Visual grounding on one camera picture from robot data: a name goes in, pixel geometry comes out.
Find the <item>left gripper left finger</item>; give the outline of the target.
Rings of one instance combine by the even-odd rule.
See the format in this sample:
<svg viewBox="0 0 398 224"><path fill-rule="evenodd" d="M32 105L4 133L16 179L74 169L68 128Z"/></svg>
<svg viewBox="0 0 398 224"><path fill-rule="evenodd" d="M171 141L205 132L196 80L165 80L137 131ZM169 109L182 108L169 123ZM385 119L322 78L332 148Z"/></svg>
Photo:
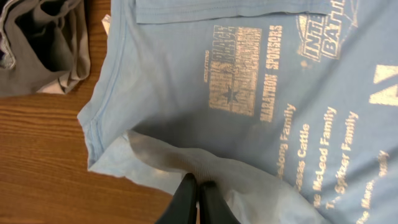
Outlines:
<svg viewBox="0 0 398 224"><path fill-rule="evenodd" d="M197 180L192 173L188 173L182 179L169 206L155 224L195 224L197 195Z"/></svg>

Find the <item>light blue printed t-shirt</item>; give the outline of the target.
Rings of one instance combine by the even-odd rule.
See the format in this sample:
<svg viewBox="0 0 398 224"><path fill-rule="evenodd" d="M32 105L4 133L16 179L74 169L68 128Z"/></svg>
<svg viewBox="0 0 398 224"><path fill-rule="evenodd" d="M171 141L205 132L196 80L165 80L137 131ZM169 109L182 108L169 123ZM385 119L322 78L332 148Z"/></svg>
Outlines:
<svg viewBox="0 0 398 224"><path fill-rule="evenodd" d="M111 2L88 170L241 223L397 222L396 1Z"/></svg>

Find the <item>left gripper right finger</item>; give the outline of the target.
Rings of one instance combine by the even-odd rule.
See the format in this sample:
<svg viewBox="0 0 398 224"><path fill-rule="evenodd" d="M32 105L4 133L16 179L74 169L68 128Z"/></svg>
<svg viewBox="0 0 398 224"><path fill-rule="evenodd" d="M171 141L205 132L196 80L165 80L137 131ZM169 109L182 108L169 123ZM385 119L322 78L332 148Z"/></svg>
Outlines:
<svg viewBox="0 0 398 224"><path fill-rule="evenodd" d="M199 206L201 224L239 224L214 181L200 185Z"/></svg>

